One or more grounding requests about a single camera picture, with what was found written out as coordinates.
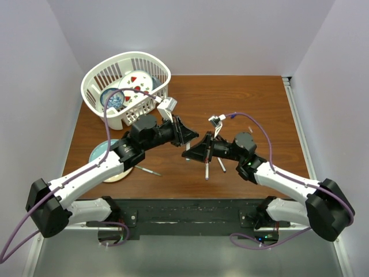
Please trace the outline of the grey green pen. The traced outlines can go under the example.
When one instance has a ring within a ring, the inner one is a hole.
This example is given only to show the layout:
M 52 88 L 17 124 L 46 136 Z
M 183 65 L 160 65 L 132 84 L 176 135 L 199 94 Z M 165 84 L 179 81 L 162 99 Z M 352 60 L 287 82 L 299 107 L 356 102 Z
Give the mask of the grey green pen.
M 157 172 L 155 172 L 153 170 L 150 170 L 150 169 L 147 169 L 147 168 L 144 168 L 144 167 L 141 167 L 141 166 L 135 166 L 135 168 L 140 169 L 140 170 L 142 170 L 144 172 L 147 172 L 149 174 L 153 174 L 153 175 L 159 176 L 159 177 L 162 176 L 160 173 L 157 173 Z

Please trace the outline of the blue rimmed plate behind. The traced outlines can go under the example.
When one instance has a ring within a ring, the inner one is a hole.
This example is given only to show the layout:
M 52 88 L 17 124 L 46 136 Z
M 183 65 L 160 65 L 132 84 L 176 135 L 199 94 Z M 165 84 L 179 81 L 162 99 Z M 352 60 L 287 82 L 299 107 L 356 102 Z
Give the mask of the blue rimmed plate behind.
M 156 76 L 152 76 L 152 83 L 153 83 L 152 90 L 155 90 L 156 88 L 162 85 L 162 82 Z

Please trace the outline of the white watermelon pattern plate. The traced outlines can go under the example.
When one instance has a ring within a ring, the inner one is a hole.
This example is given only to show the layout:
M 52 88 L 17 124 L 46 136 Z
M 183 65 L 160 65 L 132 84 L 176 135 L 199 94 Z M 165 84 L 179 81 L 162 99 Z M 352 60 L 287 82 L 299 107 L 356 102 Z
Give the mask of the white watermelon pattern plate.
M 153 79 L 151 75 L 145 71 L 134 70 L 124 76 L 118 84 L 118 88 L 133 88 L 149 93 L 153 89 Z M 122 91 L 122 93 L 125 96 L 125 100 L 123 102 L 124 106 L 130 106 L 145 97 L 142 93 L 136 93 L 129 90 Z

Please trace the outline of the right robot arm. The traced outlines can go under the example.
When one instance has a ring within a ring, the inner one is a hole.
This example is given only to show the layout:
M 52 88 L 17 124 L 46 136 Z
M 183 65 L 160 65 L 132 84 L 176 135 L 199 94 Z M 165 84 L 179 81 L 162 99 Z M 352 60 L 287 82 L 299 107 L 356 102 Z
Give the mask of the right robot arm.
M 182 153 L 187 159 L 209 163 L 213 157 L 238 163 L 236 171 L 245 181 L 267 186 L 290 197 L 289 201 L 267 198 L 257 212 L 260 225 L 286 221 L 311 228 L 318 236 L 335 241 L 353 223 L 355 210 L 337 182 L 303 178 L 273 166 L 256 154 L 251 134 L 238 133 L 233 142 L 213 138 L 211 132 L 196 145 Z

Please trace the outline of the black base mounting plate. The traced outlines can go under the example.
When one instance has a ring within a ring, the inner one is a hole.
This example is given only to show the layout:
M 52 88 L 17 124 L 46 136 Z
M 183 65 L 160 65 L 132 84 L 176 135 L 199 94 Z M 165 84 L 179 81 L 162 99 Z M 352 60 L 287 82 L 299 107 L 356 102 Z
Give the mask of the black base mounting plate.
M 263 199 L 109 199 L 112 222 L 125 224 L 129 239 L 143 235 L 229 236 L 252 235 L 262 228 L 291 227 L 291 220 L 274 222 L 261 212 Z

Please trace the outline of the white plastic dish basket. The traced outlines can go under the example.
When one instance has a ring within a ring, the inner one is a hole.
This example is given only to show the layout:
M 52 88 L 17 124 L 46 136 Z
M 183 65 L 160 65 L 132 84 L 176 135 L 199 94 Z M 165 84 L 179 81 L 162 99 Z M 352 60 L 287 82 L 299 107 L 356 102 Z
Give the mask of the white plastic dish basket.
M 151 77 L 158 77 L 162 85 L 149 93 L 133 88 L 119 89 L 120 81 L 134 70 L 142 70 Z M 168 96 L 170 79 L 171 71 L 161 60 L 145 52 L 130 51 L 112 56 L 93 67 L 82 79 L 81 96 L 89 109 L 101 119 L 107 110 L 108 125 L 111 129 L 122 130 L 124 125 L 129 126 L 140 115 L 154 110 L 157 106 L 155 97 L 165 99 Z M 145 97 L 118 110 L 107 108 L 100 104 L 100 95 L 108 88 L 117 88 L 114 93 L 129 90 L 142 93 Z

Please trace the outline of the light blue plate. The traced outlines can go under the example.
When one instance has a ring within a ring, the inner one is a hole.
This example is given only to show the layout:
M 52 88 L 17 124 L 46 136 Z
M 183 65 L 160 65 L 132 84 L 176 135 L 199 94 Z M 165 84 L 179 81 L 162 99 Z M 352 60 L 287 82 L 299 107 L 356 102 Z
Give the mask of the light blue plate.
M 93 151 L 90 153 L 88 162 L 92 162 L 93 160 L 97 159 L 100 155 L 104 154 L 107 150 L 107 145 L 108 145 L 108 141 L 104 141 L 104 142 L 100 143 L 99 145 L 97 145 L 93 149 Z M 120 173 L 120 174 L 117 174 L 113 177 L 110 177 L 110 178 L 104 180 L 104 183 L 118 182 L 118 181 L 126 178 L 131 173 L 132 170 L 133 170 L 133 168 L 131 167 L 131 168 L 127 169 L 126 171 Z

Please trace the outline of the thin white blue-end pen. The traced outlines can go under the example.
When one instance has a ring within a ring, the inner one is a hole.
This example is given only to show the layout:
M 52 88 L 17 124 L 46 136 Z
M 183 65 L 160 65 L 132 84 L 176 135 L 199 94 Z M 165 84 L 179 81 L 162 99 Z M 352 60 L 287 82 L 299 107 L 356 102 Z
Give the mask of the thin white blue-end pen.
M 225 165 L 224 165 L 224 163 L 223 163 L 222 159 L 221 159 L 221 158 L 217 158 L 217 160 L 218 160 L 218 162 L 219 162 L 219 165 L 220 165 L 220 167 L 221 167 L 222 171 L 223 171 L 224 173 L 226 173 L 226 172 L 227 172 L 227 170 L 226 170 L 226 168 L 225 168 Z

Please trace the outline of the blue white patterned bowl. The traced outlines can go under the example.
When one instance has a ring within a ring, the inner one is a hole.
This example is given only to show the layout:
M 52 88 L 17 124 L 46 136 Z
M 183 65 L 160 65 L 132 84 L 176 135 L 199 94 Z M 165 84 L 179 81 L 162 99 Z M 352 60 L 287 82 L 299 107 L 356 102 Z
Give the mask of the blue white patterned bowl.
M 114 93 L 117 88 L 108 88 L 100 95 L 100 104 L 107 108 L 115 108 L 116 110 L 124 107 L 125 95 L 122 91 Z

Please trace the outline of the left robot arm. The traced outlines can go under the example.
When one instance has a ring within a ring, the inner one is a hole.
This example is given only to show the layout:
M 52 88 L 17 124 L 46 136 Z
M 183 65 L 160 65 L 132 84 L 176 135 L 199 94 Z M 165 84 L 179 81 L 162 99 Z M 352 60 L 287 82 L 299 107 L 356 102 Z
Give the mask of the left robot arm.
M 33 182 L 26 211 L 45 238 L 80 222 L 98 221 L 114 226 L 119 221 L 119 208 L 110 197 L 92 201 L 78 198 L 104 180 L 139 164 L 145 159 L 146 151 L 165 143 L 181 147 L 198 136 L 177 115 L 172 120 L 163 120 L 162 124 L 153 115 L 142 115 L 121 139 L 92 162 L 50 182 L 42 178 Z

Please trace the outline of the white purple-tip marker pen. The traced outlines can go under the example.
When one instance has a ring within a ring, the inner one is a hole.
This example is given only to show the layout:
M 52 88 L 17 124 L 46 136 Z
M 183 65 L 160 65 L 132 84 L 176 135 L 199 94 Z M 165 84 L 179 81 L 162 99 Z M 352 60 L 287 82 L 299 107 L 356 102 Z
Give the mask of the white purple-tip marker pen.
M 209 180 L 209 163 L 205 163 L 205 180 Z

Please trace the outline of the aluminium frame rail right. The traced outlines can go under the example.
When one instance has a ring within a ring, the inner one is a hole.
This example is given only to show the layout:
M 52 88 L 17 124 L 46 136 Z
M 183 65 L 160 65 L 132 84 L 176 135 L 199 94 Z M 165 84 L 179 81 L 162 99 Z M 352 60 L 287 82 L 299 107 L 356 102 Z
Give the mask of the aluminium frame rail right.
M 291 85 L 291 79 L 292 77 L 282 77 L 282 81 L 284 84 L 284 88 L 286 91 L 286 95 L 288 98 L 289 106 L 291 109 L 293 121 L 295 123 L 296 131 L 299 137 L 300 145 L 302 148 L 304 160 L 306 163 L 307 171 L 309 174 L 309 177 L 311 179 L 317 179 L 317 175 L 315 172 L 315 168 L 312 162 L 312 158 L 310 155 L 310 150 L 307 144 L 306 136 L 304 133 L 304 129 L 300 120 L 298 108 L 295 102 L 295 96 L 293 94 L 293 89 Z M 351 264 L 349 262 L 349 257 L 344 245 L 344 241 L 341 238 L 341 236 L 338 236 L 338 238 L 333 242 L 334 249 L 336 251 L 336 255 L 338 258 L 338 262 L 341 268 L 341 272 L 343 276 L 354 276 Z

